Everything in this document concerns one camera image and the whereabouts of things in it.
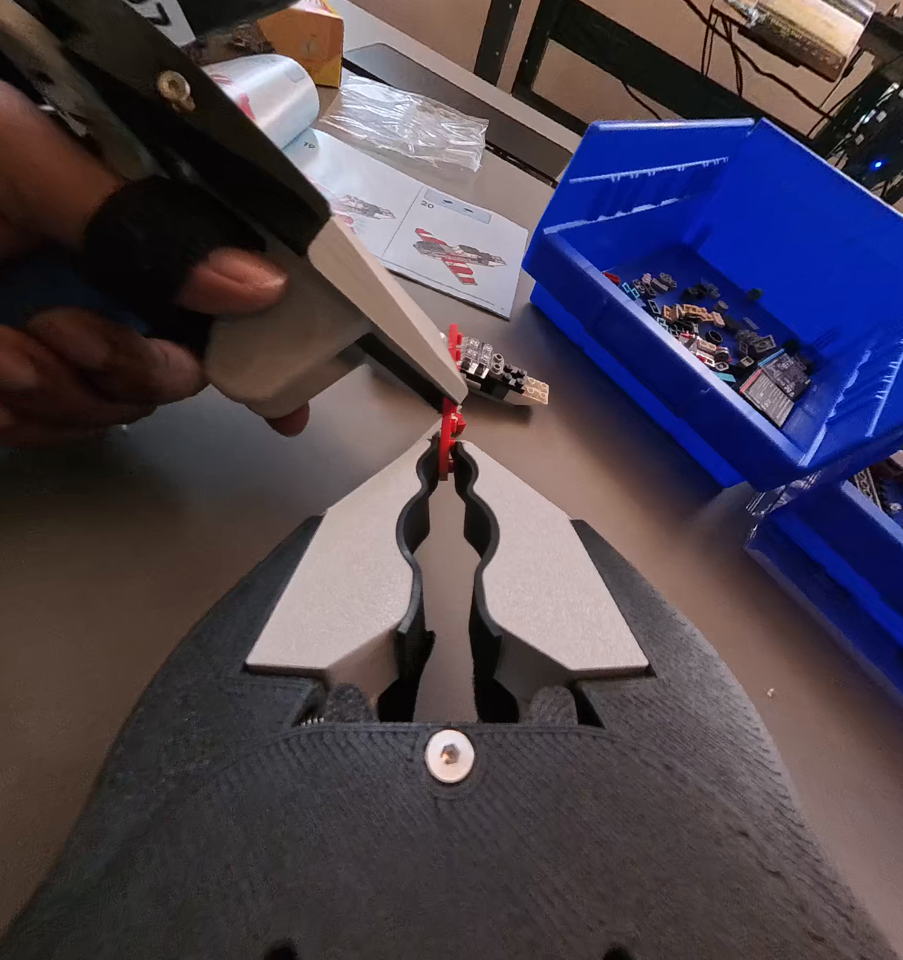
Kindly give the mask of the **red toy brick plate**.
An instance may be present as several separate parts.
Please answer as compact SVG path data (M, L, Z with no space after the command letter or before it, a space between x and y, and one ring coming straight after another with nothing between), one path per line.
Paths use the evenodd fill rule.
M459 379L465 385L465 391L468 392L468 381L461 373L463 336L456 323L451 323L446 333L446 347L450 358L456 367ZM463 400L452 401L445 399L443 401L443 411L440 432L438 435L438 477L441 481L449 478L455 469L454 449L458 436L465 429L466 421L462 414Z

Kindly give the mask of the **yellow cardboard box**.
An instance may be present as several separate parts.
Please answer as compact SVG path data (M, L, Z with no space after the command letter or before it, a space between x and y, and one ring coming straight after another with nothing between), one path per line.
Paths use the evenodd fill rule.
M345 24L327 2L293 2L256 23L274 51L298 63L316 86L340 87Z

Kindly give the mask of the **clear plastic bag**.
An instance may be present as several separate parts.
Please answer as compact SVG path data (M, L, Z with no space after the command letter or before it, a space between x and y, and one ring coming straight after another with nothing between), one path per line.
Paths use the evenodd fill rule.
M433 98L360 76L342 80L322 120L378 153L470 174L482 168L489 126Z

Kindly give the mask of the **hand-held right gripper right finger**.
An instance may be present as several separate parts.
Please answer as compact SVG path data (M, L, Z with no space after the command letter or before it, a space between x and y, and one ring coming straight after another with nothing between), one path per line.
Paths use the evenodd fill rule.
M540 690L647 674L648 656L565 511L469 441L455 447L453 477L477 556L478 719L517 722Z

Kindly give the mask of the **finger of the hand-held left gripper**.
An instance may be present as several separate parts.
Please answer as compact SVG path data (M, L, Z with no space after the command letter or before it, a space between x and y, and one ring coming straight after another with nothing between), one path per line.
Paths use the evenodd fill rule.
M304 255L266 239L288 286L264 311L212 323L205 374L223 396L276 420L374 362L439 413L464 401L468 387L435 323L338 219Z

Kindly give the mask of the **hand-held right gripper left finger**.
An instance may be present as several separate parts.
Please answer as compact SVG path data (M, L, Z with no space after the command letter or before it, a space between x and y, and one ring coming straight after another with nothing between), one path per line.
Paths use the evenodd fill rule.
M354 685L413 716L434 649L416 552L431 532L435 431L320 517L245 659L257 674Z

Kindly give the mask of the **blue plastic bin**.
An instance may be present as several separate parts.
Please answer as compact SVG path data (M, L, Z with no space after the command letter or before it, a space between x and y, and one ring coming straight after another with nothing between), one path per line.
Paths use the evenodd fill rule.
M745 549L903 708L903 530L852 476L756 494Z
M842 481L903 445L903 214L766 120L589 126L523 269L531 301L723 487ZM782 426L628 283L707 282L742 331L795 341Z

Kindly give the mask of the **dark electronics rack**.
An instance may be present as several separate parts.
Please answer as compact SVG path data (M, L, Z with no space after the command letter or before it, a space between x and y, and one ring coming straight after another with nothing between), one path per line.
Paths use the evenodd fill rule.
M869 73L808 135L810 149L890 206L903 198L903 12L872 15L856 54Z

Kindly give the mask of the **black table frame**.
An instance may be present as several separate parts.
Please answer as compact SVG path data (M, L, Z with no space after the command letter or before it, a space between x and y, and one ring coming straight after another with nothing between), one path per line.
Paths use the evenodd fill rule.
M722 2L490 2L474 73L576 134L595 121L766 117L799 138L820 83L747 42Z

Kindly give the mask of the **black and white brick model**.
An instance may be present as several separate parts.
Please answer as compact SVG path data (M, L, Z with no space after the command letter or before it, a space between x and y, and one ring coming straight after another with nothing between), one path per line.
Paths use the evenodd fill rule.
M550 385L508 362L492 343L458 334L452 353L472 393L512 406L548 405Z

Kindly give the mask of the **brick instruction booklet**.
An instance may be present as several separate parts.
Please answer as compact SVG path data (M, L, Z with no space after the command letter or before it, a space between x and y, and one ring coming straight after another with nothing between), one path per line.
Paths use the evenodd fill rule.
M524 228L308 126L318 118L318 90L289 57L253 54L204 71L385 268L510 316L528 240Z

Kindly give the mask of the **person's left hand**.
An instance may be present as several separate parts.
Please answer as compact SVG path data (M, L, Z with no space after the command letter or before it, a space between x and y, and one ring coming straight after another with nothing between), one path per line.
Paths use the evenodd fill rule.
M44 242L75 248L122 188L0 79L0 263ZM88 310L61 306L0 325L0 447L56 445L130 425L207 386L203 363Z

